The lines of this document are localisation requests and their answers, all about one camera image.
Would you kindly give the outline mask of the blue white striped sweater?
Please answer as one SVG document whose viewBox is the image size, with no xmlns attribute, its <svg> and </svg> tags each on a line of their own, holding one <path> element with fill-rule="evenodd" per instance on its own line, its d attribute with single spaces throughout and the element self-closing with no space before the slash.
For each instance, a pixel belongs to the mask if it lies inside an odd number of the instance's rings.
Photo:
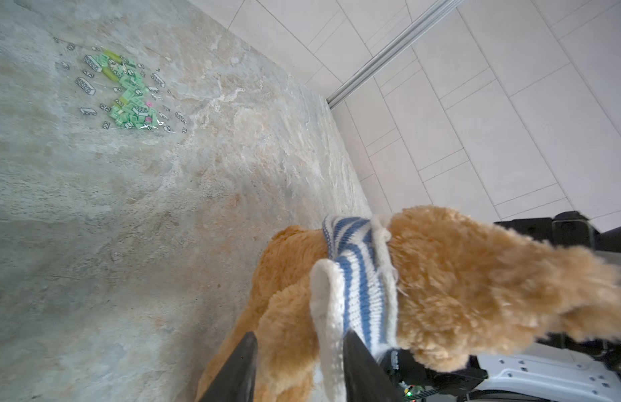
<svg viewBox="0 0 621 402">
<path fill-rule="evenodd" d="M 397 348 L 398 273 L 377 217 L 329 215 L 322 223 L 328 256 L 310 272 L 310 313 L 320 344 L 327 398 L 347 398 L 343 340 L 354 331 L 376 360 Z"/>
</svg>

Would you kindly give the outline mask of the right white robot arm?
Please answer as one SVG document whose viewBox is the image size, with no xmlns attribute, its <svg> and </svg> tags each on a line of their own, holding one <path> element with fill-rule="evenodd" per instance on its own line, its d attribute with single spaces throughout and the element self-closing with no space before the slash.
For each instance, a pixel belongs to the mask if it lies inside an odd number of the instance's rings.
<svg viewBox="0 0 621 402">
<path fill-rule="evenodd" d="M 543 343 L 552 334 L 621 349 L 621 269 L 597 254 L 621 246 L 571 211 L 484 224 L 453 209 L 405 209 L 389 222 L 399 273 L 399 347 L 442 383 L 474 363 L 474 396 L 621 401 L 607 356 Z"/>
</svg>

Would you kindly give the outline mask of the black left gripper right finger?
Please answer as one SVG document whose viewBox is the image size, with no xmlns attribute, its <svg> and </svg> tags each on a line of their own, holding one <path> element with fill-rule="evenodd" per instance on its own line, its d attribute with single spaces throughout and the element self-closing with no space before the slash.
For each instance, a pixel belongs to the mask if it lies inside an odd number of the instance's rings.
<svg viewBox="0 0 621 402">
<path fill-rule="evenodd" d="M 347 402 L 396 402 L 402 396 L 396 385 L 369 353 L 356 332 L 343 341 L 343 368 Z"/>
</svg>

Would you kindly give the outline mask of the brown teddy bear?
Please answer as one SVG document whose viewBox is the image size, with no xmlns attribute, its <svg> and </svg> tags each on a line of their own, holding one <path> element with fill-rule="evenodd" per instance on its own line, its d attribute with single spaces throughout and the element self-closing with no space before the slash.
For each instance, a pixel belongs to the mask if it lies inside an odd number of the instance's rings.
<svg viewBox="0 0 621 402">
<path fill-rule="evenodd" d="M 621 272 L 583 247 L 556 248 L 434 206 L 405 209 L 389 230 L 399 344 L 428 368 L 451 372 L 473 354 L 518 353 L 548 333 L 621 338 Z M 198 393 L 251 332 L 259 346 L 256 400 L 309 397 L 320 359 L 309 275 L 327 254 L 317 229 L 290 226 L 271 239 L 249 302 Z"/>
</svg>

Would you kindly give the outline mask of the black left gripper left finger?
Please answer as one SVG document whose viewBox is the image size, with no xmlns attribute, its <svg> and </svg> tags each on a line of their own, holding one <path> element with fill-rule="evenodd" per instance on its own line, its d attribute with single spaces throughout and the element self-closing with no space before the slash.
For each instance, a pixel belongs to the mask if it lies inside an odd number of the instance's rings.
<svg viewBox="0 0 621 402">
<path fill-rule="evenodd" d="M 243 336 L 199 402 L 252 402 L 255 393 L 258 341 L 253 332 Z"/>
</svg>

